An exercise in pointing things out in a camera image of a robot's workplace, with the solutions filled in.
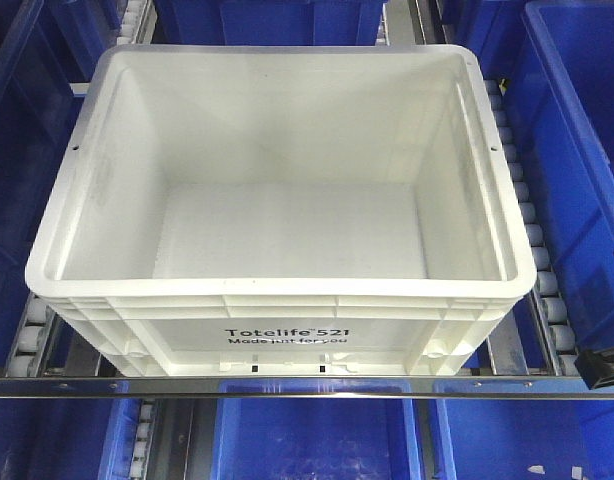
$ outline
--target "black plastic bracket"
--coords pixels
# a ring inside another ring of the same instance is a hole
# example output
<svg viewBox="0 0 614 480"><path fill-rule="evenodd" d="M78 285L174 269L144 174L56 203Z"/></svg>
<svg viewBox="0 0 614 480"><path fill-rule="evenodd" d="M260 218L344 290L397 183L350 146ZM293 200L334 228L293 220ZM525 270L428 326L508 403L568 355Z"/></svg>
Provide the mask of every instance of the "black plastic bracket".
<svg viewBox="0 0 614 480"><path fill-rule="evenodd" d="M614 385L614 348L599 352L583 350L574 363L591 390Z"/></svg>

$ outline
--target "white plastic crate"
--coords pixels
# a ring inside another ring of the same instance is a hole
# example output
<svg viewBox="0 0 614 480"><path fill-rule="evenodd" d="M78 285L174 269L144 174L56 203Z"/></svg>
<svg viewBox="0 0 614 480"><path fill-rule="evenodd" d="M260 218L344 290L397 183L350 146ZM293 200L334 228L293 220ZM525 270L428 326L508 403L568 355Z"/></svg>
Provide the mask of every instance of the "white plastic crate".
<svg viewBox="0 0 614 480"><path fill-rule="evenodd" d="M536 272L467 50L131 46L26 276L126 375L383 375L455 373Z"/></svg>

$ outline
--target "metal bar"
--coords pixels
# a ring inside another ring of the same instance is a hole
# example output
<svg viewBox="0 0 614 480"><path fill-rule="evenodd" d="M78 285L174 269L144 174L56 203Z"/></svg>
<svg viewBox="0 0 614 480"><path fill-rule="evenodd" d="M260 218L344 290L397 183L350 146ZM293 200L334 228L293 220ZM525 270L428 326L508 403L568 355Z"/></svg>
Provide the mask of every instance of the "metal bar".
<svg viewBox="0 0 614 480"><path fill-rule="evenodd" d="M102 356L87 340L74 332L69 345L64 374L67 377L95 377L98 375Z"/></svg>
<svg viewBox="0 0 614 480"><path fill-rule="evenodd" d="M207 398L194 402L194 418L191 428L187 478L210 478L214 452L214 429L216 425L216 399Z"/></svg>
<svg viewBox="0 0 614 480"><path fill-rule="evenodd" d="M193 400L162 400L151 440L145 480L185 480L189 457Z"/></svg>
<svg viewBox="0 0 614 480"><path fill-rule="evenodd" d="M551 337L547 315L543 310L540 294L536 290L536 287L527 295L527 301L531 308L531 317L536 327L536 333L539 340L538 343L540 343L543 358L547 364L547 371L551 375L561 376L563 372L560 368L560 362L558 361L558 352L556 351L556 346Z"/></svg>
<svg viewBox="0 0 614 480"><path fill-rule="evenodd" d="M505 315L489 335L487 350L494 375L529 375L513 312Z"/></svg>
<svg viewBox="0 0 614 480"><path fill-rule="evenodd" d="M220 377L172 378L0 378L0 397L15 398L228 398L228 397L353 397L353 398L497 398L497 399L614 399L614 387L588 390L576 377L303 377L311 385L308 391L282 392L283 378L295 377L233 377L231 380L267 381L276 385L266 392L223 393ZM380 378L406 382L411 393L363 391L359 381ZM336 391L332 391L332 382Z"/></svg>
<svg viewBox="0 0 614 480"><path fill-rule="evenodd" d="M412 25L420 45L430 45L445 42L445 33L440 24L440 13L435 0L409 0Z"/></svg>
<svg viewBox="0 0 614 480"><path fill-rule="evenodd" d="M147 0L140 12L131 43L151 43L156 27L156 9L152 0Z"/></svg>
<svg viewBox="0 0 614 480"><path fill-rule="evenodd" d="M407 0L390 0L385 4L389 45L406 47L416 45L411 12Z"/></svg>
<svg viewBox="0 0 614 480"><path fill-rule="evenodd" d="M434 455L434 440L431 434L431 418L429 415L429 400L416 400L416 425L420 449L422 450L422 464L425 470L425 480L437 480L436 457Z"/></svg>

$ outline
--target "blue bin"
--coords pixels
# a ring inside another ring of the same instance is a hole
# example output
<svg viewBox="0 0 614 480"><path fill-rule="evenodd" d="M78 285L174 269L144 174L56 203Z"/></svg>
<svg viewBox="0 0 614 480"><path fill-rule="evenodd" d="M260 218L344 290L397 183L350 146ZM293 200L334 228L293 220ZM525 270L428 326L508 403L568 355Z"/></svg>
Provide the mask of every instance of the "blue bin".
<svg viewBox="0 0 614 480"><path fill-rule="evenodd" d="M129 477L140 401L0 399L0 478Z"/></svg>
<svg viewBox="0 0 614 480"><path fill-rule="evenodd" d="M440 480L614 480L614 401L430 402ZM529 469L543 468L545 474Z"/></svg>
<svg viewBox="0 0 614 480"><path fill-rule="evenodd" d="M0 0L0 366L28 291L23 267L74 121L38 23L42 0Z"/></svg>
<svg viewBox="0 0 614 480"><path fill-rule="evenodd" d="M402 392L388 381L252 380L225 392ZM219 401L212 479L422 480L411 400L259 398Z"/></svg>
<svg viewBox="0 0 614 480"><path fill-rule="evenodd" d="M374 45L386 0L156 0L168 43Z"/></svg>
<svg viewBox="0 0 614 480"><path fill-rule="evenodd" d="M116 44L126 0L45 0L42 25L70 82L89 82Z"/></svg>
<svg viewBox="0 0 614 480"><path fill-rule="evenodd" d="M447 0L442 21L454 27L454 43L478 57L483 76L509 78L525 29L521 20L528 0Z"/></svg>
<svg viewBox="0 0 614 480"><path fill-rule="evenodd" d="M614 1L527 5L504 96L579 346L614 346Z"/></svg>

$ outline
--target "metal rail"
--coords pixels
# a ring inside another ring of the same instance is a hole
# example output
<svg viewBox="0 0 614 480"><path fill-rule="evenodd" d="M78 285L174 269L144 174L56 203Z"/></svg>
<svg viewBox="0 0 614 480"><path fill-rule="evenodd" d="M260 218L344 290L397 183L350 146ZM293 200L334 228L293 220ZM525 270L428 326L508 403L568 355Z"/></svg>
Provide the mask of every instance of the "metal rail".
<svg viewBox="0 0 614 480"><path fill-rule="evenodd" d="M243 384L243 390L230 387L221 391L221 377L153 377L153 378L0 378L0 397L14 398L227 398L227 397L353 397L353 398L487 398L508 400L609 400L614 387L588 390L576 377L536 376L363 376L303 377L310 391L284 392L282 380L296 377L230 377ZM376 392L360 382L370 380L402 382L407 388L398 393ZM247 391L247 381L269 382L263 392Z"/></svg>

